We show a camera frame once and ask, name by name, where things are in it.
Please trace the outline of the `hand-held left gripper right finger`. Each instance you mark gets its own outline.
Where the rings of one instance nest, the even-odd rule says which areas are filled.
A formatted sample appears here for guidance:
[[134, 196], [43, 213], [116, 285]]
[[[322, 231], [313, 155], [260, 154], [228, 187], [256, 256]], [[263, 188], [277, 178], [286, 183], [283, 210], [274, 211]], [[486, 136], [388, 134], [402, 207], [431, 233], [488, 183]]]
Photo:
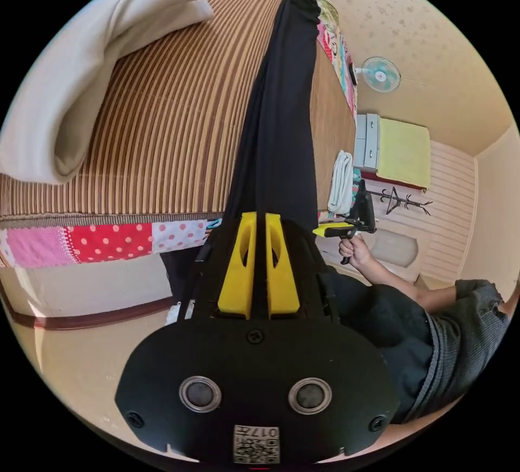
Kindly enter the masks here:
[[265, 242], [269, 317], [295, 315], [300, 300], [280, 215], [265, 215]]

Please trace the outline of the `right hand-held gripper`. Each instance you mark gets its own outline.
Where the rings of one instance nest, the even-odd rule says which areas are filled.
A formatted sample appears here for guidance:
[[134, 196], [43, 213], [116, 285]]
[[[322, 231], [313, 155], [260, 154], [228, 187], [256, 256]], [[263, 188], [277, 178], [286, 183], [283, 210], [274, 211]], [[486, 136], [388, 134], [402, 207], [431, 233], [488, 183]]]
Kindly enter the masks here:
[[[344, 216], [345, 223], [321, 223], [313, 233], [323, 238], [351, 239], [355, 234], [373, 234], [376, 231], [376, 220], [370, 203], [354, 205], [353, 211]], [[342, 257], [341, 264], [346, 266], [348, 259]]]

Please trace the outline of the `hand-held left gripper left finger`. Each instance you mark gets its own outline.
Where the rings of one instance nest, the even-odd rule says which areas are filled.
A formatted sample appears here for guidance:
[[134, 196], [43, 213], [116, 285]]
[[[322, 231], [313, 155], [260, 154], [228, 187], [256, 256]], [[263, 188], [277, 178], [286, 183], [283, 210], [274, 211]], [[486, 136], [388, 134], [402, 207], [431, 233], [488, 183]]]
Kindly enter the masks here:
[[225, 315], [250, 319], [255, 275], [257, 213], [242, 214], [217, 302]]

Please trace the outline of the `person's right hand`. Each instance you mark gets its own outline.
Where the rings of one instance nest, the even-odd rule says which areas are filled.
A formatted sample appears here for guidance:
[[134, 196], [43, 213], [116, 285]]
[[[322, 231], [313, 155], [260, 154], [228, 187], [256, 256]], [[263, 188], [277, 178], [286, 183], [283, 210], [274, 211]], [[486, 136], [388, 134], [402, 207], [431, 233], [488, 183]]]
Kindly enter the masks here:
[[339, 243], [339, 254], [348, 259], [348, 263], [356, 270], [362, 270], [373, 260], [368, 245], [362, 236], [355, 234], [352, 238], [344, 238]]

